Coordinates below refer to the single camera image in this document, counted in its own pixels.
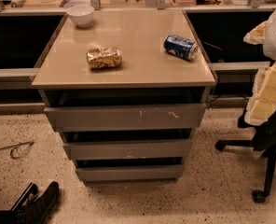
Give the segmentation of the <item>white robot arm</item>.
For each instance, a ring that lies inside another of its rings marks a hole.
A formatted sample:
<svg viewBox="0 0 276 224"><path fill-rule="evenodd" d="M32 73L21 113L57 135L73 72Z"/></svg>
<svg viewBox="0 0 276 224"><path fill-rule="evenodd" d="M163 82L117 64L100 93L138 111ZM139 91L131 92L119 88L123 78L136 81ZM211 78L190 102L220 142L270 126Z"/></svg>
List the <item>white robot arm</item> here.
<svg viewBox="0 0 276 224"><path fill-rule="evenodd" d="M246 106L244 121L260 126L276 111L276 9L266 21L261 22L243 38L246 43L263 45L263 53L274 64L259 69L255 75L253 95Z"/></svg>

